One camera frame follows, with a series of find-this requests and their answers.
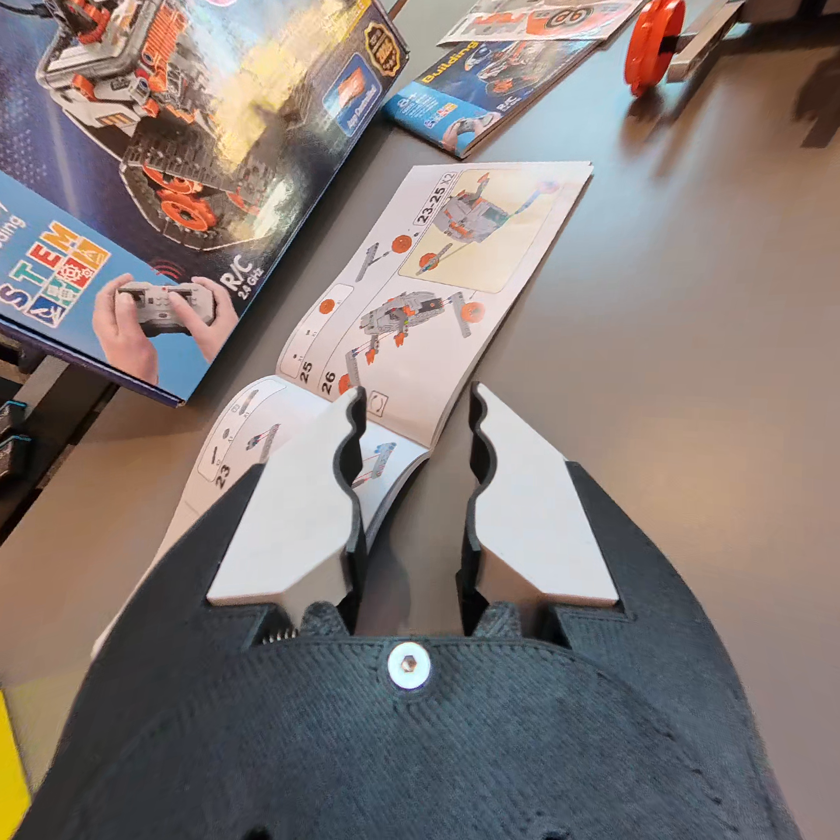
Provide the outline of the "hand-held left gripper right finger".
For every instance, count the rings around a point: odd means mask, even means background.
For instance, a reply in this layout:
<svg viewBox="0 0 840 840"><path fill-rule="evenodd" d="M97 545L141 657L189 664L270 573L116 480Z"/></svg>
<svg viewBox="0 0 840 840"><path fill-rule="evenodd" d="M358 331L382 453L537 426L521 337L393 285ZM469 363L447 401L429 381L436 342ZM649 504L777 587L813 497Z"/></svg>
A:
<svg viewBox="0 0 840 840"><path fill-rule="evenodd" d="M468 420L477 485L457 573L465 634L478 633L496 602L516 607L525 634L552 606L617 606L568 459L482 383L470 387Z"/></svg>

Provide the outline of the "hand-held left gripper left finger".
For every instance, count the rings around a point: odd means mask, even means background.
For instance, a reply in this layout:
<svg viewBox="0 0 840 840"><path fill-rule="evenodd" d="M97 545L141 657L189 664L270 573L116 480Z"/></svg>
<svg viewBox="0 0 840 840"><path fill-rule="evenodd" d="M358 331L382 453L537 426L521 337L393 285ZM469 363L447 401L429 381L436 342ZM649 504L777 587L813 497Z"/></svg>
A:
<svg viewBox="0 0 840 840"><path fill-rule="evenodd" d="M206 594L210 603L274 603L299 624L310 604L329 602L354 631L367 556L351 485L365 425L365 389L354 386L268 457Z"/></svg>

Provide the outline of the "orange wheel grey beam leg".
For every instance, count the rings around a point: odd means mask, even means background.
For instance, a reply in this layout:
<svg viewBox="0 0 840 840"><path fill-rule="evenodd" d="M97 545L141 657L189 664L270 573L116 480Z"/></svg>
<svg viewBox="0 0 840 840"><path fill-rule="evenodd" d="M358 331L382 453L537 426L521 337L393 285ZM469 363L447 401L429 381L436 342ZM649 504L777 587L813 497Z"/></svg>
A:
<svg viewBox="0 0 840 840"><path fill-rule="evenodd" d="M637 18L626 52L624 80L634 98L661 81L687 81L741 21L745 1L712 2L686 24L685 1L652 1Z"/></svg>

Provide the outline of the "grey desk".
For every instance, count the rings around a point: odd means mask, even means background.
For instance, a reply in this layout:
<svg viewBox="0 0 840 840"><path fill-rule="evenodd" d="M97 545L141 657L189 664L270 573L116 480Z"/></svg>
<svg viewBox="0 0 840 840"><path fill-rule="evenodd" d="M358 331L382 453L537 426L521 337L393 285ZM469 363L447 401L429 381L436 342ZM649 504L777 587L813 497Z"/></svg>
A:
<svg viewBox="0 0 840 840"><path fill-rule="evenodd" d="M629 33L473 162L588 160L477 377L668 556L735 664L806 838L838 836L838 21L750 29L634 101ZM28 786L149 567L207 431L413 165L377 122L191 401L118 391L2 543L2 686Z"/></svg>

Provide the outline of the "white instruction booklet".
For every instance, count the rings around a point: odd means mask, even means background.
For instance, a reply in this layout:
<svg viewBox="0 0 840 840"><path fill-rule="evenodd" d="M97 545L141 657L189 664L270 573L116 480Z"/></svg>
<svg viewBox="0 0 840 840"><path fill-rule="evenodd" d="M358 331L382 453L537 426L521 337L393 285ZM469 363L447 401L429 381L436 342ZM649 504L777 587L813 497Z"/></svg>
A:
<svg viewBox="0 0 840 840"><path fill-rule="evenodd" d="M276 372L244 386L218 415L141 584L190 562L204 574L198 598L211 604L207 592L261 467L354 386L366 394L351 488L367 556L592 171L587 162L412 168L292 330Z"/></svg>

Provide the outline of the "small black blue box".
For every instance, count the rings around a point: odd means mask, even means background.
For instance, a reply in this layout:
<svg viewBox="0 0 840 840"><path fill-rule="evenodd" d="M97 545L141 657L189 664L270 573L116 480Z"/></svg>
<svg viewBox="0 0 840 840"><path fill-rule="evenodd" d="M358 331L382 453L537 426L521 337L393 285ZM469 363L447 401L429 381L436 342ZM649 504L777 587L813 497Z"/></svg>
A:
<svg viewBox="0 0 840 840"><path fill-rule="evenodd" d="M24 431L27 404L8 400L1 406L1 484L23 474L32 438Z"/></svg>

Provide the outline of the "blue robot kit box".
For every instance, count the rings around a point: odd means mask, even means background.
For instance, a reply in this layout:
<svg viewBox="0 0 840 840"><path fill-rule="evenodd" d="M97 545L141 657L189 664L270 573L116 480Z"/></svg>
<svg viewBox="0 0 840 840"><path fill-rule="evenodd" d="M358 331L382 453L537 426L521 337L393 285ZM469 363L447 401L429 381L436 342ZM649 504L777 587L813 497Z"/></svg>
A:
<svg viewBox="0 0 840 840"><path fill-rule="evenodd" d="M407 58L376 1L2 2L2 337L183 404Z"/></svg>

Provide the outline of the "yellow plastic bin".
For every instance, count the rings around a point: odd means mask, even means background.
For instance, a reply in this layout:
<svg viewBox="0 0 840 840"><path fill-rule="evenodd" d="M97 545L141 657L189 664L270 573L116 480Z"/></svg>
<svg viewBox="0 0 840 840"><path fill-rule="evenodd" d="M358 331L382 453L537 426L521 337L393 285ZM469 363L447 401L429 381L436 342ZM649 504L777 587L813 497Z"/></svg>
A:
<svg viewBox="0 0 840 840"><path fill-rule="evenodd" d="M11 839L30 806L23 762L1 692L1 839Z"/></svg>

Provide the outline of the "blue cover booklet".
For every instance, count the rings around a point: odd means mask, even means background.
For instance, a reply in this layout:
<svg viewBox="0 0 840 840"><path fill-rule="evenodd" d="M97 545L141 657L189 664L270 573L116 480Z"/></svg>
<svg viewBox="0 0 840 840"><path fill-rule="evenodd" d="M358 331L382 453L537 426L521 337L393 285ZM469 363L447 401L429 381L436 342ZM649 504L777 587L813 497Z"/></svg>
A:
<svg viewBox="0 0 840 840"><path fill-rule="evenodd" d="M464 160L576 68L592 40L458 43L384 105L417 138Z"/></svg>

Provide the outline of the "orange grey sticker sheet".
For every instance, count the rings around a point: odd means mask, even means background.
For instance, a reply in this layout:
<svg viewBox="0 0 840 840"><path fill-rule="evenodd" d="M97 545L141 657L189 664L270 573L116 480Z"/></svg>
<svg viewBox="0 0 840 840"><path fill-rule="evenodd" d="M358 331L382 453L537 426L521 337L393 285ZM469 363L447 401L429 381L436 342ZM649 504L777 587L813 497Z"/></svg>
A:
<svg viewBox="0 0 840 840"><path fill-rule="evenodd" d="M470 40L601 43L622 28L643 5L643 1L482 1L437 45Z"/></svg>

